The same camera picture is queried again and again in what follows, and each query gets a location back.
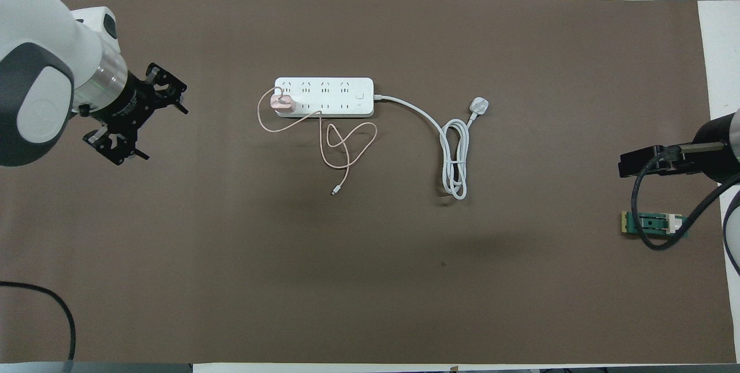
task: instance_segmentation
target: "black cable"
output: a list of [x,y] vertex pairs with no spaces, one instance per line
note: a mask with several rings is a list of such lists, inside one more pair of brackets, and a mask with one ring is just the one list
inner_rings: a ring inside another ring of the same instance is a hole
[[37,291],[37,292],[40,292],[42,294],[47,294],[50,297],[52,297],[59,304],[61,309],[64,311],[64,315],[66,315],[66,320],[69,323],[69,354],[67,355],[66,359],[70,361],[75,359],[75,347],[77,345],[77,331],[75,330],[75,320],[74,318],[72,318],[72,312],[69,310],[69,307],[66,306],[66,304],[64,304],[64,300],[61,299],[61,297],[58,294],[51,291],[50,289],[31,285],[30,283],[8,282],[6,280],[0,280],[0,286],[7,286],[9,288],[29,289],[31,291]]
[[648,238],[648,235],[645,234],[645,231],[642,229],[642,224],[639,223],[639,213],[637,212],[637,194],[639,194],[640,191],[640,184],[642,183],[642,178],[645,177],[645,175],[648,174],[648,171],[653,168],[656,163],[659,162],[659,160],[663,159],[669,154],[674,154],[676,152],[679,152],[681,148],[677,146],[671,146],[666,148],[663,152],[660,152],[659,154],[653,156],[652,159],[648,160],[647,163],[645,163],[645,166],[642,167],[642,170],[640,170],[640,173],[637,174],[637,178],[635,180],[635,185],[632,187],[632,199],[631,199],[631,210],[632,210],[632,219],[635,221],[635,228],[637,228],[637,233],[640,234],[640,239],[642,239],[642,243],[645,243],[645,246],[650,247],[653,250],[665,250],[669,247],[673,246],[679,240],[686,234],[686,231],[693,225],[693,223],[698,219],[698,217],[703,213],[709,205],[712,204],[719,196],[727,191],[727,189],[730,189],[733,185],[737,185],[740,183],[740,173],[730,178],[730,180],[726,181],[726,183],[723,183],[722,185],[715,188],[713,191],[709,193],[705,197],[705,199],[701,200],[701,202],[696,205],[696,208],[693,209],[691,214],[684,220],[684,222],[681,225],[681,228],[677,230],[676,233],[674,233],[671,238],[669,238],[667,241],[661,244],[655,244]]

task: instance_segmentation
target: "white tile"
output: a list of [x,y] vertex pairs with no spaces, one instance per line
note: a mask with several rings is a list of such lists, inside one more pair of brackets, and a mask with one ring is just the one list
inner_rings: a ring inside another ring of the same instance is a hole
[[[698,2],[701,39],[704,41],[706,86],[712,118],[729,115],[740,109],[740,1]],[[719,197],[722,217],[738,189]],[[740,276],[726,258],[727,287],[735,329],[735,356],[740,360]]]

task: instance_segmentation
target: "power strip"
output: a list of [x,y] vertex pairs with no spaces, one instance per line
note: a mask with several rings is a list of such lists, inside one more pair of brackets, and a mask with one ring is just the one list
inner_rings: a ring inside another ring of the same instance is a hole
[[317,110],[325,118],[370,117],[375,111],[370,78],[280,77],[275,87],[280,87],[275,95],[289,95],[295,103],[292,112],[278,110],[280,117],[305,117]]

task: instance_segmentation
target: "coiled white cable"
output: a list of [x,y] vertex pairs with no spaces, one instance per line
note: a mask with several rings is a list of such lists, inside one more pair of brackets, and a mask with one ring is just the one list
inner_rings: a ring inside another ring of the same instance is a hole
[[[323,125],[322,125],[322,122],[321,122],[321,120],[322,120],[322,118],[321,118],[321,110],[315,110],[315,112],[312,112],[312,113],[309,113],[307,115],[304,115],[303,117],[299,118],[298,120],[294,121],[293,123],[290,123],[289,125],[287,125],[287,126],[285,126],[283,128],[278,128],[277,130],[273,130],[272,128],[267,128],[264,125],[264,123],[262,123],[262,116],[260,115],[260,105],[262,104],[262,100],[265,97],[267,97],[267,95],[270,94],[275,89],[279,89],[280,90],[280,94],[283,94],[283,89],[280,88],[280,87],[278,87],[278,86],[275,86],[275,87],[272,87],[269,90],[267,90],[265,92],[265,94],[262,94],[262,97],[260,97],[260,100],[257,101],[257,121],[260,123],[260,126],[262,126],[262,128],[264,130],[269,131],[270,133],[278,133],[278,132],[283,131],[283,130],[288,130],[289,128],[293,127],[294,125],[297,125],[298,123],[306,120],[309,117],[312,117],[312,116],[318,117],[318,119],[319,119],[319,150],[321,151],[321,157],[322,157],[324,163],[326,165],[328,165],[329,167],[335,168],[335,169],[344,169],[344,178],[342,178],[342,180],[340,181],[340,183],[336,184],[336,186],[334,187],[333,191],[331,191],[331,194],[332,195],[335,195],[336,192],[339,192],[339,190],[342,188],[342,185],[344,184],[344,181],[347,180],[347,175],[349,175],[349,167],[351,167],[352,165],[354,165],[354,163],[356,163],[357,160],[360,159],[360,157],[362,156],[362,154],[364,154],[365,151],[368,149],[368,147],[370,147],[370,144],[372,144],[373,141],[375,141],[375,138],[377,138],[377,136],[378,136],[378,127],[375,125],[375,123],[367,121],[367,122],[364,122],[364,123],[360,123],[357,126],[354,126],[354,128],[352,128],[352,130],[349,131],[349,133],[346,136],[342,137],[342,134],[336,128],[336,126],[333,123],[328,123],[328,126],[326,126],[326,145],[329,146],[330,148],[335,148],[335,147],[341,145],[344,148],[344,152],[345,152],[346,157],[347,157],[347,164],[346,165],[335,165],[335,164],[329,162],[326,159],[326,156],[324,154],[324,150],[323,150]],[[365,147],[360,151],[359,154],[357,154],[357,156],[354,158],[354,160],[350,161],[349,160],[349,148],[347,147],[346,141],[347,141],[347,139],[350,138],[350,136],[352,136],[352,134],[355,133],[355,131],[359,130],[359,128],[361,128],[361,127],[363,127],[365,125],[372,126],[375,129],[375,133],[373,134],[372,139],[370,139],[370,141],[367,144],[365,144]],[[331,133],[331,131],[334,131],[334,133],[336,133],[336,135],[338,136],[338,138],[339,138],[339,141],[338,142],[331,143],[331,141],[330,141],[330,133]]]
[[[470,125],[479,115],[486,112],[489,107],[489,102],[484,98],[476,97],[473,102],[471,102],[471,115],[467,123],[460,119],[452,119],[447,122],[446,125],[440,127],[436,120],[431,118],[425,110],[416,107],[410,102],[386,95],[376,95],[375,101],[398,102],[402,106],[409,107],[425,117],[426,120],[429,120],[429,123],[439,131],[439,144],[442,146],[442,186],[444,187],[445,192],[455,197],[455,199],[464,199],[468,194],[468,172],[466,163],[468,160],[468,148],[470,147]],[[457,131],[460,136],[460,141],[457,143],[457,149],[455,149],[454,158],[452,157],[450,143],[447,140],[447,132],[451,130],[451,128]]]

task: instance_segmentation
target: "brown mat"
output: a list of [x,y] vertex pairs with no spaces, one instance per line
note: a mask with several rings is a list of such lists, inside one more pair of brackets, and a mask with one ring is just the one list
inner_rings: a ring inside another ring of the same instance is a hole
[[[129,68],[168,68],[191,110],[150,120],[147,163],[114,167],[76,118],[0,170],[0,278],[69,302],[79,360],[734,362],[718,207],[667,252],[619,233],[619,154],[708,120],[695,2],[67,3],[111,7]],[[256,123],[280,76],[372,77],[443,123],[488,97],[468,199],[439,194],[436,134],[393,104],[329,196],[317,124]],[[713,186],[648,178],[643,209],[688,213]],[[3,362],[66,353],[51,300],[0,291],[0,317]]]

